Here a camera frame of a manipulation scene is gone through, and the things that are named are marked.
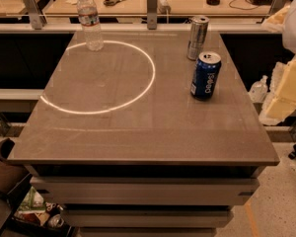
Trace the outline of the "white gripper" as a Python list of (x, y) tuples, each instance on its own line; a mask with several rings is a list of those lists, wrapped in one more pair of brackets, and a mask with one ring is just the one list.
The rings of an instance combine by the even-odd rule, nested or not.
[[(271, 33), (283, 32), (283, 46), (296, 54), (296, 0), (264, 20), (261, 27)], [(271, 119), (284, 120), (295, 110), (296, 58), (283, 67), (283, 74), (265, 114)]]

